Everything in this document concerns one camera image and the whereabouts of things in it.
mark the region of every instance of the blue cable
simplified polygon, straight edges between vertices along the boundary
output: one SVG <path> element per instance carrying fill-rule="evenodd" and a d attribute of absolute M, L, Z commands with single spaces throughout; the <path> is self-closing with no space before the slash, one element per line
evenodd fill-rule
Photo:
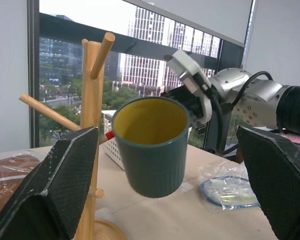
<path fill-rule="evenodd" d="M 260 204 L 258 202 L 253 203 L 253 204 L 245 204 L 245 205 L 236 205 L 236 204 L 226 205 L 226 204 L 222 204 L 220 202 L 215 201 L 211 196 L 209 196 L 209 194 L 205 190 L 205 185 L 207 183 L 211 183 L 211 180 L 213 180 L 213 179 L 217 179 L 217 180 L 240 179 L 242 181 L 249 182 L 248 179 L 245 179 L 245 178 L 242 178 L 239 176 L 230 176 L 230 175 L 229 176 L 216 176 L 216 177 L 209 178 L 209 179 L 203 181 L 202 183 L 199 184 L 200 192 L 210 203 L 217 205 L 219 207 L 222 207 L 222 208 L 227 208 L 227 209 L 233 208 L 233 207 L 235 207 L 236 209 L 244 209 L 244 208 L 249 208 L 249 207 L 260 206 Z"/>

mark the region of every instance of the sky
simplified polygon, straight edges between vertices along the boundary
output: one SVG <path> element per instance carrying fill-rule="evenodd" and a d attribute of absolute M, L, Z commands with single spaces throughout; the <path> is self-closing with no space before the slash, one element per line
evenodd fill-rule
<path fill-rule="evenodd" d="M 40 0 L 40 12 L 65 15 L 80 24 L 127 35 L 136 6 L 122 0 Z"/>

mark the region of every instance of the red tip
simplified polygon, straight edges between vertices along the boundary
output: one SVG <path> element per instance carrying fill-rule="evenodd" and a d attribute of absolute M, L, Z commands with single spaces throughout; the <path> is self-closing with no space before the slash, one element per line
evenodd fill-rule
<path fill-rule="evenodd" d="M 105 134 L 106 138 L 108 140 L 113 139 L 115 137 L 114 132 L 113 131 L 109 131 Z"/>

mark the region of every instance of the teal cup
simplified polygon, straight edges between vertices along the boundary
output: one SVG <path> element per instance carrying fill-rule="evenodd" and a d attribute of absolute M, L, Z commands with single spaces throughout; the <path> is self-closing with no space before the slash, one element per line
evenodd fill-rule
<path fill-rule="evenodd" d="M 113 116 L 112 130 L 132 188 L 149 198 L 172 194 L 185 175 L 187 109 L 165 97 L 135 99 Z"/>

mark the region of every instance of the robotic arm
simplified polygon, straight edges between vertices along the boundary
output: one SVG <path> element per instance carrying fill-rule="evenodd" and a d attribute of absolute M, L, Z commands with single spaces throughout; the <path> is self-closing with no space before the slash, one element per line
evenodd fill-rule
<path fill-rule="evenodd" d="M 238 68 L 224 69 L 207 79 L 198 63 L 182 50 L 174 53 L 167 65 L 184 85 L 163 96 L 187 107 L 192 127 L 199 133 L 204 132 L 214 110 L 218 117 L 219 144 L 222 114 L 231 111 L 254 127 L 286 129 L 300 135 L 299 86 L 282 86 L 266 71 L 251 75 Z M 261 75 L 266 75 L 268 80 L 258 79 Z M 217 148 L 221 155 L 226 154 L 221 147 Z"/>

